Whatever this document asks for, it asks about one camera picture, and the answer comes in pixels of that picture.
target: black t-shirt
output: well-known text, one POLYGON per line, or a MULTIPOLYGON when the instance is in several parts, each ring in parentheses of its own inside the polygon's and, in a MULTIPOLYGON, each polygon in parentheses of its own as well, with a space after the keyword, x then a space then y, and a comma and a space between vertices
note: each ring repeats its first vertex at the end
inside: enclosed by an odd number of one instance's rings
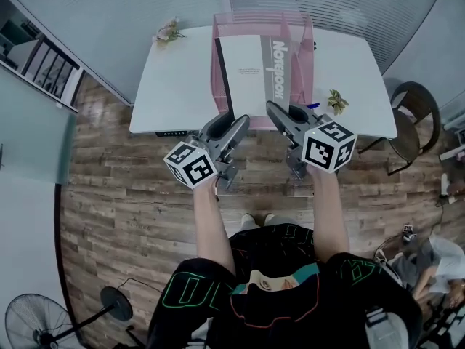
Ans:
POLYGON ((345 253, 324 264, 312 230, 291 224, 241 231, 230 244, 236 276, 206 259, 179 264, 147 348, 199 340, 210 348, 367 348, 366 311, 375 306, 404 320, 414 348, 421 310, 377 263, 345 253))

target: chair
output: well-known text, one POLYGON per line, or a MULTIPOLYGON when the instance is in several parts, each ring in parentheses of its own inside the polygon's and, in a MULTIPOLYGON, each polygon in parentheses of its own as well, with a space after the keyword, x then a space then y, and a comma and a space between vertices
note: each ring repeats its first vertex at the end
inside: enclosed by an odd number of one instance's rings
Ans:
MULTIPOLYGON (((408 168, 419 155, 431 150, 439 139, 441 133, 439 108, 428 89, 414 81, 407 81, 406 83, 401 84, 394 91, 391 98, 391 104, 396 97, 402 93, 405 93, 403 99, 396 108, 392 109, 395 126, 397 127, 397 137, 388 141, 396 154, 404 159, 407 164, 392 172, 388 171, 388 176, 408 168), (415 118, 415 121, 411 121, 410 117, 399 111, 400 107, 404 107, 410 111, 415 118), (432 114, 433 118, 433 132, 429 142, 421 148, 419 134, 416 131, 415 125, 425 119, 429 114, 432 114)), ((385 140, 385 138, 377 139, 358 153, 364 153, 377 143, 380 143, 382 140, 385 140)))

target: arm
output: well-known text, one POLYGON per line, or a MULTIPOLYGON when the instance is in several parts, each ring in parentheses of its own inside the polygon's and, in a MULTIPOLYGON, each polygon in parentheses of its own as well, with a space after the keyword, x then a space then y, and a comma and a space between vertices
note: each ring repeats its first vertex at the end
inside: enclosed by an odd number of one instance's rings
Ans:
POLYGON ((430 266, 421 275, 416 282, 415 288, 413 289, 413 298, 415 300, 421 299, 429 292, 428 282, 429 279, 436 275, 437 266, 430 266))
POLYGON ((313 178, 315 254, 327 262, 335 254, 349 251, 349 236, 342 216, 339 184, 334 173, 326 173, 310 165, 307 171, 313 178))
POLYGON ((217 262, 235 276, 233 252, 214 194, 216 181, 214 177, 194 189, 197 255, 217 262))

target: wooden floor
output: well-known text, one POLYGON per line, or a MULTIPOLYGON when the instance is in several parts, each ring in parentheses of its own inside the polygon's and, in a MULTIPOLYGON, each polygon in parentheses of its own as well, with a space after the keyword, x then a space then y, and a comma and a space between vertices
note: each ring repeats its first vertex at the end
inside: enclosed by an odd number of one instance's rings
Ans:
MULTIPOLYGON (((132 109, 88 76, 77 109, 69 185, 61 198, 61 238, 70 298, 81 321, 101 308, 104 286, 118 286, 132 277, 162 289, 178 263, 195 256, 195 225, 191 191, 174 180, 163 162, 178 139, 131 136, 132 109)), ((420 126, 422 140, 429 130, 428 122, 420 126)), ((391 177, 386 175, 387 163, 394 169, 402 162, 387 144, 361 157, 354 153, 341 169, 353 253, 371 257, 403 225, 427 234, 439 222, 438 152, 445 150, 444 140, 391 177)), ((358 148, 367 141, 360 139, 358 148)), ((259 219, 273 212, 312 224, 311 180, 299 182, 290 176, 283 161, 285 146, 286 139, 276 132, 251 132, 240 144, 235 156, 241 170, 219 202, 228 234, 239 229, 247 212, 259 219)), ((436 229, 460 244, 465 242, 464 209, 462 201, 446 206, 436 229)), ((134 281, 121 290, 134 308, 131 323, 147 329, 159 293, 134 281)), ((118 341, 130 343, 125 326, 104 317, 83 335, 96 348, 112 348, 118 341)))

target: shoe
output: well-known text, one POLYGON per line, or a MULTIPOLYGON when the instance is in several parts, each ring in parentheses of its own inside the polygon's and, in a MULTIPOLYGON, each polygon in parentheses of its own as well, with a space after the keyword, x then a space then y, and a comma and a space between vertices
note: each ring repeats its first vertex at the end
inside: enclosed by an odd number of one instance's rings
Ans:
POLYGON ((382 249, 376 250, 375 260, 378 261, 379 263, 387 262, 386 255, 384 254, 382 249))
POLYGON ((242 216, 242 220, 240 221, 240 224, 243 226, 248 221, 255 222, 255 218, 251 214, 246 213, 244 216, 242 216))
POLYGON ((267 216, 264 218, 264 224, 266 225, 275 215, 273 213, 267 214, 267 216))

